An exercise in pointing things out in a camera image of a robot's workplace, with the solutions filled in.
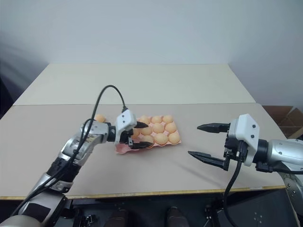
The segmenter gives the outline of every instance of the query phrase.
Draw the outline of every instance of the orange egg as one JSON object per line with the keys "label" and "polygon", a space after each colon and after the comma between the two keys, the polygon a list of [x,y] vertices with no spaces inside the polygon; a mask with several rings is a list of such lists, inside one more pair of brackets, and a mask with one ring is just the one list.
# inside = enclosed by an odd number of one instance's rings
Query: orange egg
{"label": "orange egg", "polygon": [[173,133],[177,130],[177,126],[174,122],[172,122],[165,126],[165,130],[168,131],[169,133]]}
{"label": "orange egg", "polygon": [[152,144],[154,144],[154,141],[153,141],[153,137],[150,136],[150,135],[147,135],[147,136],[143,136],[140,141],[143,141],[143,142],[150,142]]}
{"label": "orange egg", "polygon": [[136,129],[136,128],[133,128],[133,135],[132,135],[132,139],[136,139],[139,134],[140,134],[140,130],[139,129]]}
{"label": "orange egg", "polygon": [[160,116],[154,116],[151,119],[151,122],[154,123],[154,124],[155,123],[161,123],[161,121],[162,121],[162,118]]}
{"label": "orange egg", "polygon": [[105,117],[104,117],[103,115],[97,114],[97,115],[95,116],[95,120],[96,120],[97,122],[104,122],[104,121],[105,121]]}
{"label": "orange egg", "polygon": [[174,132],[172,134],[169,135],[169,141],[172,143],[172,144],[176,144],[180,141],[180,135],[179,133],[177,132]]}
{"label": "orange egg", "polygon": [[155,139],[155,142],[158,143],[159,145],[164,145],[167,143],[167,141],[169,141],[169,138],[167,137],[167,135],[165,135],[163,133],[158,133],[157,135],[155,135],[154,139]]}
{"label": "orange egg", "polygon": [[171,123],[171,122],[174,121],[174,119],[173,119],[173,117],[172,117],[171,115],[165,115],[165,116],[163,116],[162,120],[163,120],[166,124]]}
{"label": "orange egg", "polygon": [[142,117],[140,117],[139,121],[143,122],[145,124],[150,124],[151,123],[150,118],[148,116],[145,116],[145,115],[143,115]]}
{"label": "orange egg", "polygon": [[153,130],[155,133],[162,133],[162,132],[164,132],[164,126],[161,125],[160,123],[155,123],[155,124],[152,126],[152,130]]}
{"label": "orange egg", "polygon": [[146,136],[146,135],[150,135],[152,133],[152,128],[151,126],[148,126],[146,128],[142,128],[140,129],[140,132],[142,135]]}

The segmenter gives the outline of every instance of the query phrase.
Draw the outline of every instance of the beige tabletop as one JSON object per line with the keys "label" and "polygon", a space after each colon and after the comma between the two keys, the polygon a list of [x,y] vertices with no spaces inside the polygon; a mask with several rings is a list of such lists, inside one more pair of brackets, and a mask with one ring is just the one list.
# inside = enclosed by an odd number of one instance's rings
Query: beige tabletop
{"label": "beige tabletop", "polygon": [[[128,105],[138,117],[172,114],[182,143],[119,155],[112,143],[97,145],[75,178],[69,198],[222,192],[235,169],[223,171],[191,157],[202,151],[223,158],[226,133],[196,129],[210,122],[230,122],[249,113],[262,139],[284,139],[259,104]],[[55,160],[65,142],[90,117],[93,105],[13,106],[0,121],[0,199],[21,199]],[[120,105],[100,105],[98,113],[114,122]],[[277,173],[243,166],[233,190],[282,188]]]}
{"label": "beige tabletop", "polygon": [[[49,64],[14,105],[94,104],[108,84],[129,104],[255,103],[227,64]],[[112,89],[104,104],[120,104]]]}

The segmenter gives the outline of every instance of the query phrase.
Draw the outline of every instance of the table edge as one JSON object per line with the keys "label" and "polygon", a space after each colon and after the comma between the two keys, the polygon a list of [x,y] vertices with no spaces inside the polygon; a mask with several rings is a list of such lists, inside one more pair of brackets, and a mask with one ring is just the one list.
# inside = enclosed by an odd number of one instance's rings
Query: table edge
{"label": "table edge", "polygon": [[[261,191],[272,189],[283,189],[285,185],[263,186],[260,188],[233,188],[231,192]],[[179,195],[179,194],[199,194],[199,193],[218,193],[225,189],[204,189],[204,190],[185,190],[185,191],[164,191],[164,192],[134,192],[117,194],[96,194],[96,195],[68,195],[68,199],[101,199],[101,198],[119,198],[134,196],[154,196],[154,195]],[[23,200],[26,196],[0,196],[0,200]]]}

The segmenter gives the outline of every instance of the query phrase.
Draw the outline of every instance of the wire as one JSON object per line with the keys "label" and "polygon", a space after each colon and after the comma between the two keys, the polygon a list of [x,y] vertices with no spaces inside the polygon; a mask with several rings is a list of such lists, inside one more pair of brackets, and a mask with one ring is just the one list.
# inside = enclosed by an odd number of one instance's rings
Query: wire
{"label": "wire", "polygon": [[[240,149],[246,149],[246,146],[244,146],[244,143],[245,143],[245,142],[242,141],[242,140],[239,142],[239,148],[240,148]],[[232,178],[231,178],[231,180],[229,181],[229,183],[228,183],[228,185],[227,185],[227,187],[226,187],[226,189],[225,189],[224,196],[223,196],[223,210],[224,210],[224,213],[225,213],[225,215],[226,215],[228,221],[229,221],[229,222],[231,223],[231,225],[234,226],[234,227],[238,227],[238,226],[236,225],[236,223],[233,221],[233,219],[232,219],[231,216],[229,215],[228,207],[227,207],[227,196],[228,196],[229,191],[230,191],[231,188],[232,188],[233,183],[236,181],[236,179],[237,179],[237,177],[238,177],[238,175],[239,175],[241,166],[242,166],[242,162],[241,162],[241,161],[238,161],[236,170],[235,170],[235,172],[233,173]]]}
{"label": "wire", "polygon": [[203,227],[206,227],[207,224],[208,224],[208,222],[209,222],[209,219],[205,222],[205,224],[203,225]]}
{"label": "wire", "polygon": [[281,172],[285,174],[295,174],[295,175],[303,175],[303,171],[292,171],[280,168],[273,168],[273,172]]}
{"label": "wire", "polygon": [[[45,190],[49,189],[50,187],[52,187],[54,184],[56,184],[65,174],[65,170],[73,164],[77,154],[79,153],[82,145],[84,144],[84,142],[86,141],[87,137],[88,137],[88,134],[89,134],[89,131],[91,129],[91,126],[93,124],[93,121],[94,121],[94,117],[96,115],[96,111],[97,111],[97,108],[98,108],[98,105],[99,105],[99,102],[100,102],[100,99],[104,93],[104,91],[109,88],[109,87],[112,87],[113,89],[115,89],[118,94],[120,95],[120,98],[122,100],[122,104],[123,104],[123,109],[122,109],[122,112],[127,109],[126,106],[125,106],[125,102],[124,102],[124,99],[122,97],[122,94],[121,92],[118,90],[117,87],[115,87],[114,85],[107,85],[105,86],[98,98],[97,98],[97,101],[95,103],[95,106],[94,106],[94,109],[93,109],[93,112],[92,112],[92,115],[91,115],[91,118],[87,119],[83,125],[83,128],[82,128],[82,132],[81,132],[81,135],[80,135],[80,139],[79,139],[79,144],[78,144],[78,147],[76,150],[73,151],[73,155],[70,157],[70,159],[65,163],[65,165],[59,169],[55,174],[53,174],[50,178],[48,178],[45,182],[43,182],[41,185],[39,185],[36,189],[34,189],[18,206],[17,208],[14,210],[14,212],[10,215],[10,216],[14,216],[18,213],[18,211],[20,210],[20,208],[22,208],[31,198],[37,196],[38,194],[44,192]],[[88,129],[86,130],[86,133],[84,135],[84,129],[86,127],[86,124],[89,122],[89,126],[88,126]]]}

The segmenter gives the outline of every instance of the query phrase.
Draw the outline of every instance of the white wall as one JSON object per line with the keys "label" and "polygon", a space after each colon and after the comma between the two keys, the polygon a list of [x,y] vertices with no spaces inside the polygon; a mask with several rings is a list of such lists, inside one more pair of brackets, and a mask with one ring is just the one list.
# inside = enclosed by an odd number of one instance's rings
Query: white wall
{"label": "white wall", "polygon": [[48,62],[229,63],[257,102],[303,109],[302,0],[2,0],[16,98]]}

